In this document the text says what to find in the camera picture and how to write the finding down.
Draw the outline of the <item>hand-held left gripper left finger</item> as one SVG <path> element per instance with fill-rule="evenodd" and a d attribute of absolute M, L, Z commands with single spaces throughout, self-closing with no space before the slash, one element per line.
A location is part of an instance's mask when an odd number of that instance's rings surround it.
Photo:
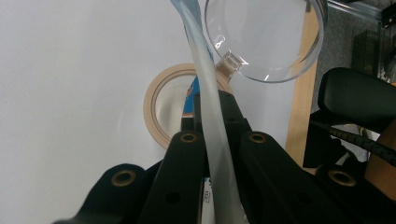
<path fill-rule="evenodd" d="M 200 93 L 195 93 L 186 100 L 181 118 L 181 130 L 203 132 Z"/>

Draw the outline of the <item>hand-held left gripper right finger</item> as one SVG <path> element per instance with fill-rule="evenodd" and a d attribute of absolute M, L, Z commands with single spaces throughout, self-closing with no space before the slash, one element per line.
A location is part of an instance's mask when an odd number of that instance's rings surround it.
<path fill-rule="evenodd" d="M 227 91 L 219 91 L 220 107 L 228 137 L 240 137 L 251 127 L 243 116 L 234 96 Z"/>

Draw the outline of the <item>beige tape roll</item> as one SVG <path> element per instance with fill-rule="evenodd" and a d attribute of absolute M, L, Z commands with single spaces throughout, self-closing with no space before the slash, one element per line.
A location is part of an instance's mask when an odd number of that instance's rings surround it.
<path fill-rule="evenodd" d="M 181 118 L 186 100 L 198 89 L 192 63 L 182 63 L 163 70 L 148 86 L 143 114 L 149 133 L 162 147 L 168 148 L 171 138 L 181 130 Z"/>

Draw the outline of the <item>pale blue table mat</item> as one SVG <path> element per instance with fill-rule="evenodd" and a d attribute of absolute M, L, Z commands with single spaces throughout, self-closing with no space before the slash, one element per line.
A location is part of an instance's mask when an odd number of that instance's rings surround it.
<path fill-rule="evenodd" d="M 161 160 L 144 96 L 190 58 L 170 0 L 0 0 L 0 224 L 72 217 L 107 169 Z"/>

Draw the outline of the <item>aluminium rail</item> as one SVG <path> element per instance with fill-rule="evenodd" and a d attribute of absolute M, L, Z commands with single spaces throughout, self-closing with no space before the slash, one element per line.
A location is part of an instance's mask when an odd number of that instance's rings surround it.
<path fill-rule="evenodd" d="M 328 0 L 328 6 L 349 13 L 367 21 L 381 22 L 382 10 L 362 2 L 344 2 L 343 0 Z"/>

